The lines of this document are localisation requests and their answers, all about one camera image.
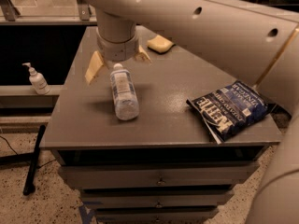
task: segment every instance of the soap dispenser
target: soap dispenser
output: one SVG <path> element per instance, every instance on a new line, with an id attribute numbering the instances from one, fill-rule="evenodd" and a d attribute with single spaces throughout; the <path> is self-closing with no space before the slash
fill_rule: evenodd
<path id="1" fill-rule="evenodd" d="M 29 68 L 29 80 L 38 94 L 46 94 L 50 91 L 50 87 L 42 74 L 37 72 L 30 63 L 23 63 Z"/>

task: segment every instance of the gray table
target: gray table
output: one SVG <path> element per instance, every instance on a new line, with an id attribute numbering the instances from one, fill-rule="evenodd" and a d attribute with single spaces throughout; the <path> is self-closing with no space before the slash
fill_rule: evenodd
<path id="1" fill-rule="evenodd" d="M 155 37 L 143 27 L 138 32 L 144 48 Z M 235 79 L 178 46 L 164 55 L 148 50 L 152 64 L 123 63 L 135 83 L 140 114 L 118 120 L 112 69 L 102 68 L 91 86 L 84 79 L 96 48 L 95 27 L 89 27 L 40 147 L 52 151 L 61 177 L 80 189 L 99 220 L 213 217 L 216 206 L 233 195 L 231 188 L 256 170 L 263 151 L 280 142 L 268 116 L 218 146 L 186 99 Z"/>

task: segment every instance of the plastic bottle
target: plastic bottle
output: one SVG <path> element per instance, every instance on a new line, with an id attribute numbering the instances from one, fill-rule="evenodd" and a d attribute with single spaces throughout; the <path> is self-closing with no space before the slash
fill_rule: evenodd
<path id="1" fill-rule="evenodd" d="M 139 115 L 139 104 L 130 72 L 120 63 L 113 66 L 110 75 L 115 114 L 121 120 L 129 120 Z"/>
<path id="2" fill-rule="evenodd" d="M 29 68 L 29 80 L 33 87 L 36 90 L 36 93 L 38 94 L 46 94 L 50 91 L 50 87 L 48 86 L 48 83 L 44 76 L 40 73 L 38 73 L 34 67 L 31 67 L 30 63 L 23 63 L 22 65 L 25 65 Z"/>

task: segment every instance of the yellow sponge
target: yellow sponge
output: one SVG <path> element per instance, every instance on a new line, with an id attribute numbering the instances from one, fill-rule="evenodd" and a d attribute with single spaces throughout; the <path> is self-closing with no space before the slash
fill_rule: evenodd
<path id="1" fill-rule="evenodd" d="M 96 79 L 100 69 L 104 65 L 104 59 L 99 51 L 95 51 L 90 60 L 90 64 L 85 74 L 85 80 L 88 85 L 92 83 L 93 80 Z"/>
<path id="2" fill-rule="evenodd" d="M 168 52 L 175 44 L 166 38 L 157 35 L 155 38 L 148 40 L 148 48 L 157 51 L 158 53 Z"/>

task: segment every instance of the snack bag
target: snack bag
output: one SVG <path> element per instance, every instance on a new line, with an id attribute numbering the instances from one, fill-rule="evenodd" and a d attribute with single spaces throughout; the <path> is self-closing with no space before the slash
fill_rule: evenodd
<path id="1" fill-rule="evenodd" d="M 268 106 L 254 90 L 240 81 L 187 104 L 202 116 L 217 143 L 222 143 L 268 114 Z"/>

